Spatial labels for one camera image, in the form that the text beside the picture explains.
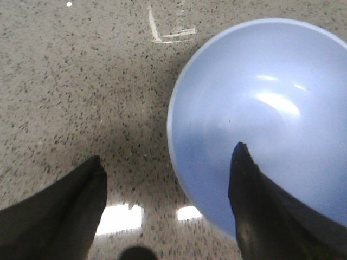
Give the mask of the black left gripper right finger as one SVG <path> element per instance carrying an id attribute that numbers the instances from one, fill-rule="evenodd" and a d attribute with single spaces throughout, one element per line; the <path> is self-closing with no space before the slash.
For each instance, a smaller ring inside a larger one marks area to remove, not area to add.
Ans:
<path id="1" fill-rule="evenodd" d="M 346 259 L 346 227 L 271 181 L 242 142 L 233 150 L 228 198 L 243 259 Z"/>

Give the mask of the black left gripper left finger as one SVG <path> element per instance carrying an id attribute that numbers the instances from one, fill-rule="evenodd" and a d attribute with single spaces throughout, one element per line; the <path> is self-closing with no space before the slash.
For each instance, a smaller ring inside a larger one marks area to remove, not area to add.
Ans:
<path id="1" fill-rule="evenodd" d="M 37 194 L 1 210 L 1 259 L 85 259 L 107 200 L 92 156 Z"/>

